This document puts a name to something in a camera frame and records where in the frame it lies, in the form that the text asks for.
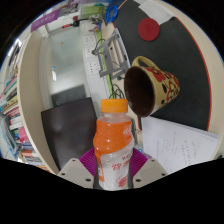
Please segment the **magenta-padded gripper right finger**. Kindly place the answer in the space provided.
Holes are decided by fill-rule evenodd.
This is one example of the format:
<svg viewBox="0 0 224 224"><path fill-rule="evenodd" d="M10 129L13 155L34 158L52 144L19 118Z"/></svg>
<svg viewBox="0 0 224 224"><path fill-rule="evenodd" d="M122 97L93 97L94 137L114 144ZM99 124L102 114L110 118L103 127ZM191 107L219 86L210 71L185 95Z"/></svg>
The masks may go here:
<svg viewBox="0 0 224 224"><path fill-rule="evenodd" d="M128 173L128 188L135 189L148 185L167 176L167 172L154 158L148 158L133 149Z"/></svg>

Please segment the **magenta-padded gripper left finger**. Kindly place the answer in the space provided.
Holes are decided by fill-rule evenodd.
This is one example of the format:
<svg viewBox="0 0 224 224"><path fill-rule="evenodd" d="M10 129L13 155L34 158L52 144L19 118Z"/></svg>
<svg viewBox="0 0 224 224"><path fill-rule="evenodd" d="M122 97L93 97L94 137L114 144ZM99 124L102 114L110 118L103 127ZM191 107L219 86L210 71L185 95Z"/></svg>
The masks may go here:
<svg viewBox="0 0 224 224"><path fill-rule="evenodd" d="M97 186L97 160L94 149L80 158L71 158L58 173L58 176L78 186L94 189Z"/></svg>

